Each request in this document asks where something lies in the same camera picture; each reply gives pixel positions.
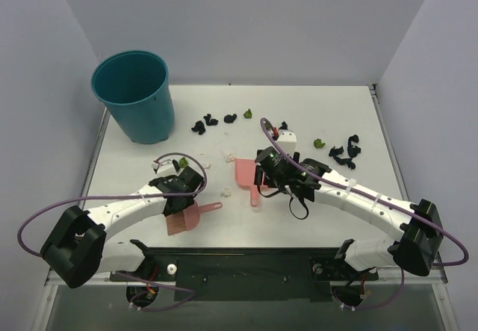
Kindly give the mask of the pink hand brush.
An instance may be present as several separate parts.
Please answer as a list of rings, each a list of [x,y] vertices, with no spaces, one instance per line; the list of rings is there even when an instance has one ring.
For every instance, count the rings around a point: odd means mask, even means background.
[[[195,202],[183,211],[168,215],[165,217],[167,234],[171,236],[189,232],[199,225],[202,214],[222,207],[223,204],[221,202],[214,202],[207,205],[198,205],[197,202]]]

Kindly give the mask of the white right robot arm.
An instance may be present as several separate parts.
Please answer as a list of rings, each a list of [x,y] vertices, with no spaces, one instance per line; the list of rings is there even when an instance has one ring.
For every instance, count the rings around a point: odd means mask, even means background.
[[[256,176],[274,194],[285,194],[301,205],[317,202],[339,208],[385,233],[378,239],[346,240],[333,261],[337,275],[350,278],[393,265],[415,276],[429,275],[444,238],[434,203],[387,197],[314,159],[294,165],[271,146],[257,151],[255,164]]]

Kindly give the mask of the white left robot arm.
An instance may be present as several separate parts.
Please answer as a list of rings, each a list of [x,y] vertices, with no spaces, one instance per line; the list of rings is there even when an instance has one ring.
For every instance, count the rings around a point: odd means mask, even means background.
[[[147,279],[154,262],[139,243],[109,240],[147,218],[183,211],[204,185],[205,177],[186,167],[178,175],[162,172],[127,199],[88,210],[74,205],[60,216],[40,255],[70,288],[104,272],[126,271],[135,279]]]

